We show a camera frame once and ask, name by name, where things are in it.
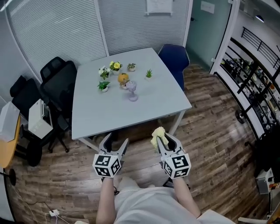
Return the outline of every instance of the white table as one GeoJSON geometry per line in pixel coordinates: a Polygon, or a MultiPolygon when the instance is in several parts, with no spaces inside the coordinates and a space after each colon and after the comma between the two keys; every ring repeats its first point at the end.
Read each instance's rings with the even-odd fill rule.
{"type": "Polygon", "coordinates": [[[113,131],[160,117],[176,114],[170,134],[174,134],[185,111],[192,106],[180,86],[152,48],[135,50],[101,58],[78,68],[72,113],[72,139],[79,139],[98,151],[88,136],[113,131]],[[98,69],[120,61],[122,72],[136,81],[136,102],[128,99],[130,92],[119,87],[117,76],[110,75],[109,90],[98,89],[102,81],[98,69]],[[136,63],[136,71],[128,72],[128,63],[136,63]],[[152,69],[152,80],[145,80],[152,69]]]}

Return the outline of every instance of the door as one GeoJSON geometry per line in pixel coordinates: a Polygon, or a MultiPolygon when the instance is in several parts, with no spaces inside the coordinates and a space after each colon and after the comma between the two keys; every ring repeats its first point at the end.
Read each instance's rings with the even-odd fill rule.
{"type": "Polygon", "coordinates": [[[186,49],[190,60],[208,71],[217,58],[226,30],[229,28],[227,25],[230,24],[232,13],[232,3],[229,2],[230,0],[193,1],[186,49]]]}

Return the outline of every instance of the yellow flower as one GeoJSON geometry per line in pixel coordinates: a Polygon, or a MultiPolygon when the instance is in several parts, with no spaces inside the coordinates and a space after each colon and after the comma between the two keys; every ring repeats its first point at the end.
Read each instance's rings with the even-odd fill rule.
{"type": "Polygon", "coordinates": [[[119,67],[120,67],[120,64],[119,64],[118,62],[116,62],[116,63],[114,64],[114,68],[118,69],[119,67]]]}

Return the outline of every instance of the white printer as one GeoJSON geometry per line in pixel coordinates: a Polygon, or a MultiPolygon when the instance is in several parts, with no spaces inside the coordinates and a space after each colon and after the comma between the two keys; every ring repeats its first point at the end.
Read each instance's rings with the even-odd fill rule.
{"type": "Polygon", "coordinates": [[[0,114],[0,139],[9,142],[14,140],[16,133],[17,122],[19,116],[19,109],[8,102],[0,114]]]}
{"type": "Polygon", "coordinates": [[[30,109],[28,130],[42,139],[53,129],[52,117],[49,107],[39,99],[30,109]]]}

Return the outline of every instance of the blue chair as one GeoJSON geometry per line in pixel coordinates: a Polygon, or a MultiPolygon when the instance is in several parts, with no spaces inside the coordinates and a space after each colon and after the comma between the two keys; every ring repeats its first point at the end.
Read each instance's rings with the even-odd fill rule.
{"type": "Polygon", "coordinates": [[[164,44],[159,51],[158,56],[184,91],[183,70],[189,66],[189,56],[186,49],[179,45],[164,44]]]}

